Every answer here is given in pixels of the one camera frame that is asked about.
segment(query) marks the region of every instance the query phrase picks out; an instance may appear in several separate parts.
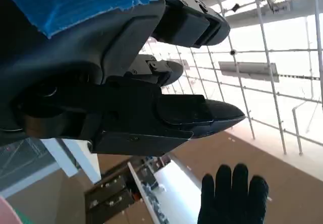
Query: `gloved hand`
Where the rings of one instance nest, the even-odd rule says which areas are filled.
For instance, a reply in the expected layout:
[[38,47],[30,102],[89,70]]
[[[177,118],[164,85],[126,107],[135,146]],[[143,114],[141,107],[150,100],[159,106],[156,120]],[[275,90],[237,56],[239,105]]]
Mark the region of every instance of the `gloved hand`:
[[221,165],[216,187],[211,175],[202,180],[201,210],[198,224],[263,224],[266,213],[268,184],[253,176],[248,191],[248,168],[238,164],[232,176],[227,165]]

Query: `wooden floor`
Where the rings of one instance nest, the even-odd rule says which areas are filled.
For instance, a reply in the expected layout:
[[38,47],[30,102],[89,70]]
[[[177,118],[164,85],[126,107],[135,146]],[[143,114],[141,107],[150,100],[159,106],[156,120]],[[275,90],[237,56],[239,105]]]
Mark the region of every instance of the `wooden floor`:
[[323,182],[240,140],[227,132],[189,141],[172,152],[202,180],[215,176],[221,164],[243,162],[252,175],[263,176],[270,187],[265,223],[323,223]]

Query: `drawer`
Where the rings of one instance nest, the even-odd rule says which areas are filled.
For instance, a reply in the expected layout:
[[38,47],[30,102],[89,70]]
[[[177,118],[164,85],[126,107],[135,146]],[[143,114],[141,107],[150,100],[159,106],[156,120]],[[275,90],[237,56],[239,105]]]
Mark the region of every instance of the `drawer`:
[[87,213],[87,224],[102,224],[133,203],[134,200],[130,193],[127,190],[124,190],[118,195],[115,195],[109,200],[92,208]]
[[106,201],[112,196],[126,188],[126,182],[122,176],[101,184],[92,192],[88,193],[85,197],[86,209],[89,210],[96,205]]

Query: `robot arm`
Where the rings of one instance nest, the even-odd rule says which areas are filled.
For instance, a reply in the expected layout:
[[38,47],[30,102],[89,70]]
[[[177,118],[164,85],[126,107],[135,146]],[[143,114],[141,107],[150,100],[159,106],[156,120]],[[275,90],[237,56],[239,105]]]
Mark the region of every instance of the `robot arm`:
[[147,39],[215,45],[228,23],[199,0],[154,0],[115,9],[47,38],[15,0],[0,0],[7,44],[0,53],[0,139],[87,140],[95,153],[163,155],[244,119],[201,95],[162,95],[183,66],[138,55]]

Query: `pink object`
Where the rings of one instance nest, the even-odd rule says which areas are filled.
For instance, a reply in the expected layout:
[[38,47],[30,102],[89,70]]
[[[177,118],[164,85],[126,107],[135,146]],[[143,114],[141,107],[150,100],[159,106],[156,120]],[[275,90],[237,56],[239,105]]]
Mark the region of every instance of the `pink object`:
[[16,212],[2,196],[0,196],[0,223],[22,224]]

